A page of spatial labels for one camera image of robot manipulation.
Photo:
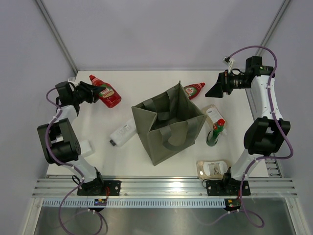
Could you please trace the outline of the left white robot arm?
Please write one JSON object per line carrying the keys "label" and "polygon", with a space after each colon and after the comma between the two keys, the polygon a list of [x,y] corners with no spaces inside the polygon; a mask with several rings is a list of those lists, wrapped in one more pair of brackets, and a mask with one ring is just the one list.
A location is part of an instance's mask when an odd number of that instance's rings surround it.
{"label": "left white robot arm", "polygon": [[54,90],[58,97],[49,103],[56,107],[56,115],[48,124],[37,128],[44,157],[49,164],[56,164],[73,173],[73,181],[85,195],[100,195],[105,183],[98,169],[90,165],[82,156],[80,143],[72,128],[78,117],[80,104],[95,103],[104,87],[85,82],[74,85],[65,81],[58,83]]}

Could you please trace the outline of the red dish soap bottle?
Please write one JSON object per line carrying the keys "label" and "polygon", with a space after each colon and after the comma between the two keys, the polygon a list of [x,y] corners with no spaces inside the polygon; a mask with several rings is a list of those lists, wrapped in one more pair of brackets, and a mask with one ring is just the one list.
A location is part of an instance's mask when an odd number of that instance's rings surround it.
{"label": "red dish soap bottle", "polygon": [[202,90],[202,88],[205,86],[204,82],[197,83],[197,84],[191,84],[183,87],[184,91],[186,92],[188,98],[191,100],[195,97],[197,97]]}
{"label": "red dish soap bottle", "polygon": [[122,97],[109,83],[100,80],[94,75],[90,75],[89,79],[92,85],[104,88],[98,96],[108,108],[113,108],[121,102]]}

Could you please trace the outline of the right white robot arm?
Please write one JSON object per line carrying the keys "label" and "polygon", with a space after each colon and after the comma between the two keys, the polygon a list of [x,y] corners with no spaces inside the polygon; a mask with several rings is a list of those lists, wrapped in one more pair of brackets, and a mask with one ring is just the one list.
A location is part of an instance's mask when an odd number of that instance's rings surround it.
{"label": "right white robot arm", "polygon": [[244,151],[238,161],[228,168],[221,180],[206,181],[209,196],[248,196],[248,177],[265,157],[276,153],[291,128],[278,109],[274,91],[274,68],[264,66],[261,56],[246,59],[245,72],[232,69],[220,72],[215,85],[206,97],[222,98],[235,89],[251,89],[256,104],[257,118],[244,136]]}

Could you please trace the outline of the olive green canvas bag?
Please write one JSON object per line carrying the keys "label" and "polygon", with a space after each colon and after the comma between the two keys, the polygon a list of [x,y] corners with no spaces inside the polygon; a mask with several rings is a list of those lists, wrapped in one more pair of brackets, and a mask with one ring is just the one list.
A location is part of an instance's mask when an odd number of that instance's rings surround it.
{"label": "olive green canvas bag", "polygon": [[206,121],[180,83],[133,106],[132,114],[153,165],[194,145]]}

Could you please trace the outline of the green bottle red cap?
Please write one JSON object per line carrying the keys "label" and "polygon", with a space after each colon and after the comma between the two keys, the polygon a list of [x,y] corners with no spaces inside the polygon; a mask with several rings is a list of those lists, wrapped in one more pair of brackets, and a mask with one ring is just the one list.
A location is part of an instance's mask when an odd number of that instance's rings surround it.
{"label": "green bottle red cap", "polygon": [[213,128],[209,132],[206,138],[206,144],[208,146],[215,146],[218,142],[220,133],[224,130],[225,120],[223,118],[219,119],[213,124]]}

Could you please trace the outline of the white bottle black cap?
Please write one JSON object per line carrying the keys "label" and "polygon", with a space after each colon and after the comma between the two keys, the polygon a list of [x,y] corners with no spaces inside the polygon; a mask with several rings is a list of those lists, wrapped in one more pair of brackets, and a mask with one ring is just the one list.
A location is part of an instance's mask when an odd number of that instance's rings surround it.
{"label": "white bottle black cap", "polygon": [[110,135],[110,144],[112,146],[122,147],[136,133],[135,121],[131,118]]}

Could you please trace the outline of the white soap bar box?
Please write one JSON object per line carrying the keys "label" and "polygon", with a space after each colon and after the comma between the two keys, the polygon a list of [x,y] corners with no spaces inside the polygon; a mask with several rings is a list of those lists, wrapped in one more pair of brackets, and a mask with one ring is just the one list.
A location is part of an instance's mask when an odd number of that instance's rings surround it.
{"label": "white soap bar box", "polygon": [[89,140],[79,141],[81,156],[86,158],[94,153],[94,149]]}

